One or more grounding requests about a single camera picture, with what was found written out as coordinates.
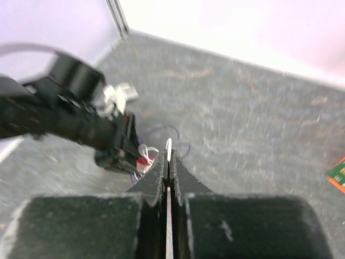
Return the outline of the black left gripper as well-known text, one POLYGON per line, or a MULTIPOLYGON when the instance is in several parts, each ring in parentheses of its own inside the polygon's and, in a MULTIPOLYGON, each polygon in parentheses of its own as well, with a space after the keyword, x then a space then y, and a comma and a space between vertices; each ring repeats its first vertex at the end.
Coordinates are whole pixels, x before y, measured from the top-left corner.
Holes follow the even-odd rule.
POLYGON ((61 102, 54 108, 25 98, 1 98, 1 138, 46 134, 95 150, 94 161, 106 170, 133 172, 140 157, 135 115, 125 111, 113 119, 61 102))

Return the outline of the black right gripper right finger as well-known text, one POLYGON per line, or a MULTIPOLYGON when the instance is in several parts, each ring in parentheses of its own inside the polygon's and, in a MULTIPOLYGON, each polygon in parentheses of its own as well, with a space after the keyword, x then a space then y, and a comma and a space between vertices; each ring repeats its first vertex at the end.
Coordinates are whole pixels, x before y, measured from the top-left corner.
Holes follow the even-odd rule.
POLYGON ((171 154, 174 258, 332 258, 320 221, 294 195, 216 194, 171 154))

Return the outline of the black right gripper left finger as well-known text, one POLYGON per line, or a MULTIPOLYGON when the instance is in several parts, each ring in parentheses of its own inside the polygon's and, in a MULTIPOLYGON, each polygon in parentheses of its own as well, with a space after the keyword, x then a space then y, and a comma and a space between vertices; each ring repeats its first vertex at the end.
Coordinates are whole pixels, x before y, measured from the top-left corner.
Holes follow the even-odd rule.
POLYGON ((121 194, 40 195, 14 212, 1 258, 164 258, 165 153, 121 194))

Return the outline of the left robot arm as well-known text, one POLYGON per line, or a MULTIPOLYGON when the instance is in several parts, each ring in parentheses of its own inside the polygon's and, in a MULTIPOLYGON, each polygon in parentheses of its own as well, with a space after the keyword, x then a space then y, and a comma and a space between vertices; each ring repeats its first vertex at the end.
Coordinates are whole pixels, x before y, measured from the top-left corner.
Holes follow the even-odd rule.
POLYGON ((140 158, 128 84, 108 85, 99 70, 60 54, 49 73, 27 83, 1 76, 1 138, 45 134, 95 151, 106 170, 136 170, 140 158))

